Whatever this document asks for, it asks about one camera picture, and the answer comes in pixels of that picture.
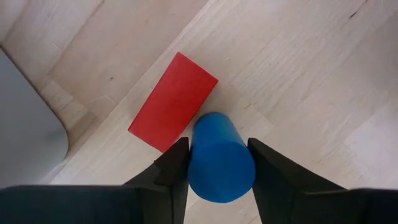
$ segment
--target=red rectangular block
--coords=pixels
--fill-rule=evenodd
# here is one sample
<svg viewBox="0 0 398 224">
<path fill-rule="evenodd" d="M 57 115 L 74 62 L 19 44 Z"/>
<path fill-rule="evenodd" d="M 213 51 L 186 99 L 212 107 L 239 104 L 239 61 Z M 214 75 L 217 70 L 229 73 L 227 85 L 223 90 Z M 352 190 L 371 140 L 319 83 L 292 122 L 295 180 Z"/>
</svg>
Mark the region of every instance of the red rectangular block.
<svg viewBox="0 0 398 224">
<path fill-rule="evenodd" d="M 165 152 L 177 140 L 218 80 L 177 53 L 132 122 L 129 132 Z"/>
</svg>

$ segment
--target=blue cylinder top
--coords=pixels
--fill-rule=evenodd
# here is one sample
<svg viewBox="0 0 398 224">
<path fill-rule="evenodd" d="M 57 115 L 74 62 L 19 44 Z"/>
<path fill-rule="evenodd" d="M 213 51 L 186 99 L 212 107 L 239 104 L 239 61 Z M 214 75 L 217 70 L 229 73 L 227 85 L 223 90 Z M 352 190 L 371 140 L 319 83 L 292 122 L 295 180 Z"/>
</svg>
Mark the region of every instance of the blue cylinder top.
<svg viewBox="0 0 398 224">
<path fill-rule="evenodd" d="M 203 115 L 193 128 L 188 179 L 193 191 L 211 202 L 231 202 L 256 178 L 252 155 L 233 123 L 221 113 Z"/>
</svg>

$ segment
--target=wood grain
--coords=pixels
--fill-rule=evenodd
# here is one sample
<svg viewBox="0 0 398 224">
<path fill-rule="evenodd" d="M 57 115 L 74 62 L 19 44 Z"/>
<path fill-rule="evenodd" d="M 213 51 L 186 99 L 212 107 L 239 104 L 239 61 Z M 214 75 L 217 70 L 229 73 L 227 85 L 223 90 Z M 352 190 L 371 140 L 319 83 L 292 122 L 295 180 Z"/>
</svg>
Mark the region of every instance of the wood grain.
<svg viewBox="0 0 398 224">
<path fill-rule="evenodd" d="M 50 76 L 105 119 L 204 3 L 105 1 Z"/>
<path fill-rule="evenodd" d="M 27 0 L 0 1 L 0 43 L 21 14 Z"/>
<path fill-rule="evenodd" d="M 41 89 L 46 77 L 101 0 L 31 0 L 3 42 L 25 77 Z"/>
<path fill-rule="evenodd" d="M 24 44 L 41 36 L 9 40 L 36 34 L 20 24 L 41 10 L 26 11 L 6 42 L 41 74 L 56 60 L 41 63 Z M 182 52 L 220 81 L 182 136 L 201 114 L 220 111 L 244 140 L 337 184 L 397 188 L 397 24 L 396 0 L 106 1 L 42 81 L 67 128 L 84 133 L 48 180 L 121 184 L 159 157 L 127 128 Z M 223 222 L 260 223 L 252 193 L 220 206 L 189 191 L 186 223 Z"/>
</svg>

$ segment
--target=floor plank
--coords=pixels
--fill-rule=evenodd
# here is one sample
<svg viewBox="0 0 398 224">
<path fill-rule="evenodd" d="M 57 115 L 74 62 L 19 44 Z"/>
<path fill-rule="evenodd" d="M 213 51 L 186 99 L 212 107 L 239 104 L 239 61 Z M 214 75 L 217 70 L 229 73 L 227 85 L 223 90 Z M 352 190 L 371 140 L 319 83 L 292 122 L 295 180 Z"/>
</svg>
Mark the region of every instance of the floor plank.
<svg viewBox="0 0 398 224">
<path fill-rule="evenodd" d="M 100 3 L 101 0 L 27 2 L 3 47 L 37 90 L 45 85 L 51 68 Z"/>
<path fill-rule="evenodd" d="M 0 1 L 0 43 L 21 14 L 27 0 Z"/>
<path fill-rule="evenodd" d="M 371 156 L 382 149 L 372 145 L 360 148 L 355 139 L 366 134 L 365 130 L 356 130 L 372 119 L 391 98 L 397 97 L 397 22 L 398 14 L 394 14 L 387 23 L 367 36 L 341 67 L 321 82 L 320 86 L 303 100 L 290 116 L 275 126 L 264 140 L 315 172 L 319 170 L 320 162 L 327 166 L 327 163 L 322 161 L 333 154 L 334 150 L 344 147 L 342 144 L 347 143 L 346 152 L 334 159 L 346 161 L 347 158 L 352 158 L 351 161 L 366 165 L 367 171 L 373 174 L 373 177 L 368 179 L 369 182 L 358 182 L 358 186 L 374 185 L 375 180 L 382 183 L 385 178 L 394 176 L 394 170 L 398 167 L 391 166 L 386 170 L 380 161 L 364 158 L 364 155 Z M 384 119 L 387 123 L 395 122 L 392 116 Z M 367 133 L 376 131 L 370 126 L 368 128 Z M 375 136 L 370 141 L 379 140 Z M 393 153 L 388 151 L 387 147 L 385 153 L 393 157 Z"/>
<path fill-rule="evenodd" d="M 206 1 L 105 1 L 50 76 L 105 119 Z"/>
<path fill-rule="evenodd" d="M 79 32 L 98 1 L 41 3 L 5 46 L 72 132 L 53 184 L 121 184 L 160 156 L 127 128 L 182 52 L 220 80 L 183 136 L 220 111 L 344 187 L 398 187 L 396 0 L 106 1 Z M 221 206 L 190 191 L 187 223 L 226 221 L 260 222 L 252 193 Z"/>
</svg>

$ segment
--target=wooden floor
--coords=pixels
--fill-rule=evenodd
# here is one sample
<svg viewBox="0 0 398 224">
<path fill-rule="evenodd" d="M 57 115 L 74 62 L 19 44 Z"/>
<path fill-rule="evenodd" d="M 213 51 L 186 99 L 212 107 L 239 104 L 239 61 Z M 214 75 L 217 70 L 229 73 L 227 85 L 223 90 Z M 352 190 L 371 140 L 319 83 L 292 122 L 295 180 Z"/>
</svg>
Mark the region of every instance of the wooden floor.
<svg viewBox="0 0 398 224">
<path fill-rule="evenodd" d="M 197 116 L 344 187 L 398 188 L 396 0 L 0 0 L 0 25 L 70 137 L 45 182 L 121 184 L 156 159 L 127 127 L 182 52 L 220 80 Z M 185 220 L 260 223 L 252 193 L 190 192 Z"/>
</svg>

